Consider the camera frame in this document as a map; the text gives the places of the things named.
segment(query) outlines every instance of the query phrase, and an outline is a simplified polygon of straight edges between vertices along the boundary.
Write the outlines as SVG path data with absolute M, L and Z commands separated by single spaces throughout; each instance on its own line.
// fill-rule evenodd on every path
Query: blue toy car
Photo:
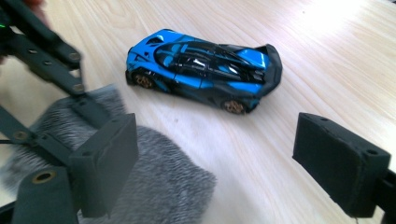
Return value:
M 218 45 L 172 30 L 128 52 L 130 85 L 182 95 L 234 114 L 252 111 L 279 83 L 282 63 L 271 45 Z

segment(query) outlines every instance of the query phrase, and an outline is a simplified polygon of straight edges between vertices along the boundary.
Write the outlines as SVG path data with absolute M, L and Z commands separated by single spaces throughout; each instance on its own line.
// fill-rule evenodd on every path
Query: car rear wheel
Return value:
M 222 108 L 229 113 L 233 113 L 237 115 L 245 114 L 247 111 L 247 108 L 243 104 L 235 100 L 225 101 L 222 104 Z
M 145 89 L 152 89 L 155 85 L 151 78 L 141 74 L 134 75 L 134 82 Z

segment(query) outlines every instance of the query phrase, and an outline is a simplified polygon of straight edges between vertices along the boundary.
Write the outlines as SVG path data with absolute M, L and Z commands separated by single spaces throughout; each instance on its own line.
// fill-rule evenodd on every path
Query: wooden table surface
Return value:
M 356 222 L 291 158 L 299 112 L 396 153 L 396 5 L 389 1 L 49 0 L 45 11 L 51 28 L 84 54 L 89 90 L 115 83 L 138 124 L 165 133 L 216 175 L 203 223 Z M 282 82 L 246 116 L 127 86 L 128 49 L 162 28 L 215 43 L 270 43 Z M 0 80 L 1 105 L 25 125 L 65 97 L 12 58 Z M 4 162 L 10 151 L 0 153 Z M 1 203 L 11 200 L 1 193 Z M 359 223 L 379 223 L 382 213 Z

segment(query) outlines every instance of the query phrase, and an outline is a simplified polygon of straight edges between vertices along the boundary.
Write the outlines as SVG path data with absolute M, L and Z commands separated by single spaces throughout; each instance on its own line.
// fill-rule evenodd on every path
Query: bolt hole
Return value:
M 35 49 L 28 49 L 27 51 L 31 54 L 37 54 L 37 50 Z
M 44 184 L 46 182 L 49 182 L 55 176 L 56 176 L 56 173 L 54 171 L 45 171 L 45 172 L 39 173 L 38 175 L 35 175 L 32 182 L 34 184 Z
M 368 149 L 367 153 L 371 154 L 371 155 L 378 155 L 378 152 L 372 150 L 372 149 Z
M 17 140 L 25 140 L 27 138 L 27 133 L 26 132 L 15 132 L 14 138 Z

